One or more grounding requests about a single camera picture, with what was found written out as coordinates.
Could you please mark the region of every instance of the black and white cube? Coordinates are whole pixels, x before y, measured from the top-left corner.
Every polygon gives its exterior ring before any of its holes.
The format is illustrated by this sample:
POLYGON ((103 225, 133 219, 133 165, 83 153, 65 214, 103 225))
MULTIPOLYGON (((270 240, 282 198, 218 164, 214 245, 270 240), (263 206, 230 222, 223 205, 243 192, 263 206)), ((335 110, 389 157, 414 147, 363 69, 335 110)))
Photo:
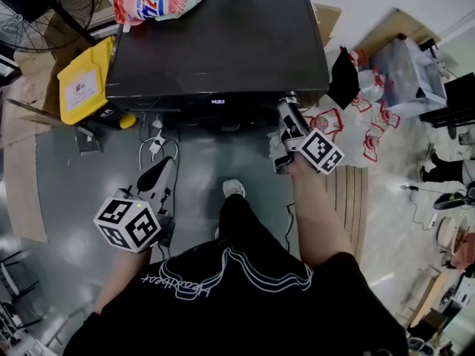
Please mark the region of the black and white cube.
POLYGON ((343 159, 344 154, 327 138, 327 135, 315 128, 301 143, 298 151, 323 174, 330 174, 343 159))
POLYGON ((94 223, 109 244, 135 253, 145 249, 161 229, 148 202, 113 197, 105 200, 94 223))

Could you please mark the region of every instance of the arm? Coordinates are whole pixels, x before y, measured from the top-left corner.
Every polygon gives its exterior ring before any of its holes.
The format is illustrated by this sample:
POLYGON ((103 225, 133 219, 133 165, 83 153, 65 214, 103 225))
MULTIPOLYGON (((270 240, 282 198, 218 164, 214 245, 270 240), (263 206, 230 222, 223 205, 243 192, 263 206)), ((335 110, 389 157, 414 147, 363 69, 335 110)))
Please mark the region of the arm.
POLYGON ((302 261, 315 268, 331 256, 353 254, 350 239, 338 218, 319 175, 299 153, 287 168, 294 184, 298 243, 302 261))
POLYGON ((119 295, 128 283, 131 282, 142 269, 150 264, 150 257, 151 249, 142 253, 122 251, 116 268, 99 293, 94 312, 100 314, 104 306, 119 295))

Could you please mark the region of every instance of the black pants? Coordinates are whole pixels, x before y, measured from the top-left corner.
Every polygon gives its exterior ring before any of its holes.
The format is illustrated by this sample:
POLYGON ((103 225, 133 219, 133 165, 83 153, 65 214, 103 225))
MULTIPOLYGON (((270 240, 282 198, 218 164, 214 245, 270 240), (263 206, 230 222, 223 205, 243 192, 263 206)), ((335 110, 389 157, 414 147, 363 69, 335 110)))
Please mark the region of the black pants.
POLYGON ((259 222, 249 203, 239 194, 229 196, 224 202, 219 229, 218 240, 226 240, 230 245, 246 249, 248 256, 253 257, 255 262, 262 262, 263 267, 270 260, 274 264, 272 270, 291 271, 292 268, 302 267, 300 261, 291 256, 259 222))
POLYGON ((247 240, 259 243, 280 243, 259 221, 242 195, 230 195, 220 212, 220 239, 247 240))
POLYGON ((463 161, 447 162, 438 158, 437 154, 432 154, 432 163, 436 166, 429 172, 422 174, 423 182, 450 182, 457 181, 463 184, 462 168, 463 161))

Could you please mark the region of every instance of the label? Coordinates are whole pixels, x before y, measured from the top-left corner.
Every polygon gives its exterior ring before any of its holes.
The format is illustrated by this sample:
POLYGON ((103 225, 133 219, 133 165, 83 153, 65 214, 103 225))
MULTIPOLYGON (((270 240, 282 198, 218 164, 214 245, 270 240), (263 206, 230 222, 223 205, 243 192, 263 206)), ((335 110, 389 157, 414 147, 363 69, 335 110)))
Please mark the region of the label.
POLYGON ((98 93, 96 70, 92 70, 66 87, 66 109, 71 112, 98 93))
POLYGON ((163 0, 137 0, 137 15, 142 20, 163 16, 163 0))

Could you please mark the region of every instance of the paper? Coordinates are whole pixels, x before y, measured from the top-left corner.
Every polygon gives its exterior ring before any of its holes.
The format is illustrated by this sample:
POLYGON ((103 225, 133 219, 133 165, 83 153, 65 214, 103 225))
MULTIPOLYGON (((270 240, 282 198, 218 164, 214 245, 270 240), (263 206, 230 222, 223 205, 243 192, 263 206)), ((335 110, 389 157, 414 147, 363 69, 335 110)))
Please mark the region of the paper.
POLYGON ((96 70, 81 75, 74 83, 66 87, 66 108, 68 112, 73 111, 98 93, 96 70))

